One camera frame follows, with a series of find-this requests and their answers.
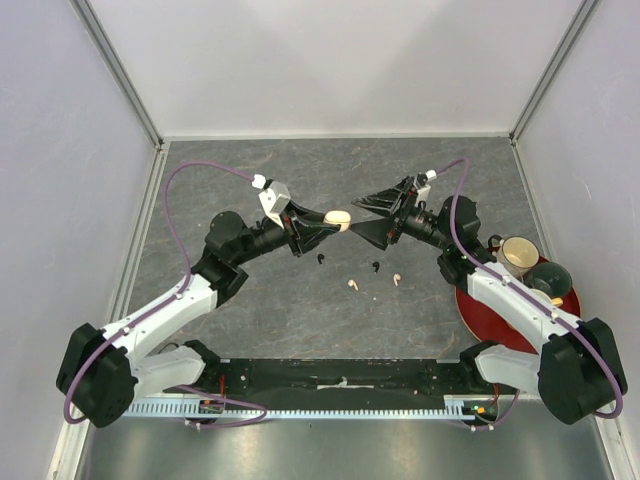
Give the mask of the beige earbud charging case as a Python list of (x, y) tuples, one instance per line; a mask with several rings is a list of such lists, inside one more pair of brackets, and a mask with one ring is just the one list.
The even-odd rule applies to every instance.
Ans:
[(345, 232), (350, 228), (351, 215), (347, 211), (331, 210), (325, 213), (323, 222), (338, 227), (340, 232)]

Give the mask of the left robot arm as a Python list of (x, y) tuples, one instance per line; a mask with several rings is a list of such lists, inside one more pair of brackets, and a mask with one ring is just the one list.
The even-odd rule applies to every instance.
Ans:
[(211, 392), (220, 371), (200, 342), (162, 354), (155, 348), (233, 298), (248, 278), (243, 264), (282, 247), (301, 256), (350, 223), (346, 211), (319, 213), (293, 202), (277, 221), (265, 217), (254, 226), (236, 212), (216, 215), (201, 258), (177, 285), (119, 321), (101, 328), (85, 323), (72, 333), (56, 379), (65, 396), (65, 421), (103, 428), (132, 403), (166, 389), (185, 385)]

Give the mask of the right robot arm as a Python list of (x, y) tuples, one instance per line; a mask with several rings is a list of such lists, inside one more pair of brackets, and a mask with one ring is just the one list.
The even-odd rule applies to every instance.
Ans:
[(404, 235), (440, 249), (437, 264), (445, 281), (495, 312), (532, 347), (526, 353), (483, 342), (458, 368), (460, 386), (477, 394), (498, 383), (536, 394), (568, 425), (589, 415), (619, 416), (628, 385), (611, 328), (534, 294), (479, 241), (473, 200), (455, 193), (433, 212), (426, 207), (428, 189), (426, 175), (419, 174), (354, 199), (354, 206), (376, 217), (351, 229), (381, 250)]

